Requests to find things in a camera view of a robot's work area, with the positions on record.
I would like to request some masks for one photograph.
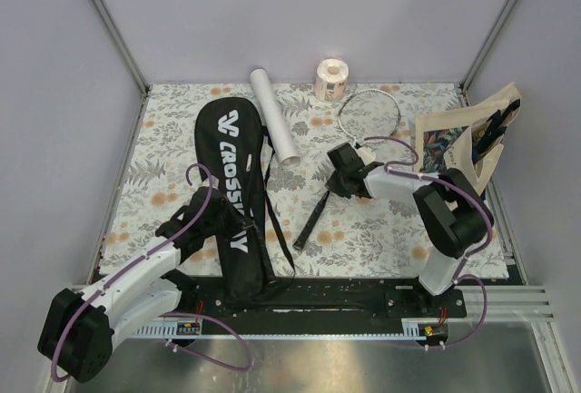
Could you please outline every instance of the white tube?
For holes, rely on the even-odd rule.
[[[252,90],[254,90],[258,98],[264,122],[266,122],[266,128],[268,128],[271,135],[272,145],[279,163],[284,169],[294,168],[300,163],[299,152],[292,141],[291,130],[284,116],[282,116],[281,108],[277,103],[276,95],[272,90],[271,81],[266,71],[263,69],[252,71],[251,84]]]

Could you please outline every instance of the white logo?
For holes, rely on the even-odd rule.
[[[218,131],[223,134],[229,134],[232,137],[238,137],[238,127],[232,125],[236,121],[238,121],[238,111],[232,110],[218,120]]]

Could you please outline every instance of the grey leaf pattern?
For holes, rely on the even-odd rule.
[[[268,183],[268,193],[284,237],[292,243],[325,192],[324,184],[333,171],[327,151],[350,139],[337,125],[338,105],[317,100],[313,84],[275,84],[273,87],[301,151],[300,165],[291,170],[283,170],[275,156]],[[418,114],[458,107],[453,84],[348,84],[347,93],[366,88],[381,88],[400,101],[402,125],[398,136],[408,142],[414,135]],[[257,103],[249,84],[156,84],[152,87],[103,249],[101,273],[110,273],[140,251],[157,227],[190,200],[200,182],[197,171],[192,172],[193,187],[184,180],[185,169],[196,161],[193,126],[206,103],[224,96],[248,98]],[[382,116],[391,122],[389,113],[370,113],[364,105],[354,106],[352,110],[354,119],[346,118],[345,122],[361,134],[369,130],[365,124],[368,118]],[[369,146],[378,161],[409,157],[396,143],[378,142]],[[264,171],[270,160],[267,148],[264,147],[261,157]],[[265,239],[276,273],[292,275],[268,217]],[[426,263],[430,249],[428,235],[413,206],[331,195],[304,250],[293,251],[292,255],[300,277],[415,277]],[[215,239],[208,239],[204,248],[180,269],[191,275],[220,275]],[[496,234],[486,250],[470,259],[465,272],[485,278],[507,276]]]

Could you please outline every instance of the floor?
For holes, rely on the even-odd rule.
[[[302,160],[297,168],[285,171],[274,159],[268,192],[285,238],[294,241],[324,192],[331,172],[326,152],[348,137],[337,125],[339,106],[318,101],[312,84],[275,84],[274,88]],[[398,99],[402,118],[396,135],[410,143],[414,143],[416,115],[459,107],[453,84],[350,84],[348,93],[366,88],[387,90]],[[202,106],[223,96],[241,96],[256,103],[249,84],[160,84],[152,88],[113,227],[104,244],[99,265],[102,274],[129,259],[163,221],[189,201],[193,190],[183,175],[196,161],[195,119]],[[387,124],[392,122],[393,107],[379,111]],[[365,104],[358,111],[355,124],[362,130],[367,128],[366,120],[377,119],[378,111]],[[406,150],[397,144],[371,146],[379,161],[407,158]],[[291,275],[269,221],[265,238],[276,273]],[[430,249],[413,207],[331,195],[304,251],[292,251],[298,277],[401,278],[418,276]],[[182,270],[198,276],[220,275],[215,240],[208,239]],[[486,250],[470,259],[465,272],[483,278],[507,276],[496,235]]]
[[[452,325],[452,338],[468,325]],[[200,340],[194,349],[244,364],[235,340]],[[150,340],[126,340],[106,368],[76,393],[544,393],[547,377],[530,327],[489,323],[461,347],[424,352],[393,342],[253,340],[250,372],[240,374]]]

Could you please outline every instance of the robotic arm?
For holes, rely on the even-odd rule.
[[[429,239],[436,248],[419,275],[419,284],[432,297],[449,289],[467,248],[487,233],[480,212],[463,196],[440,184],[386,172],[382,163],[371,162],[364,152],[348,143],[334,148],[328,155],[335,168],[327,181],[329,191],[346,198],[351,195],[386,198],[418,207]],[[490,223],[494,222],[492,213],[461,171],[449,169],[431,175],[464,191],[480,205]]]
[[[218,231],[233,236],[252,226],[252,221],[238,213],[223,193],[212,189],[206,210],[189,230],[153,255],[148,252],[192,220],[208,189],[201,187],[188,206],[181,207],[155,232],[143,253],[130,258],[115,274],[84,288],[82,293],[69,289],[59,292],[46,316],[38,350],[52,359],[67,322],[100,291],[73,324],[58,358],[60,368],[79,382],[86,382],[101,371],[117,346],[142,325],[174,309],[194,311],[196,281],[175,268],[199,251],[208,237]],[[144,259],[133,267],[141,256]]]

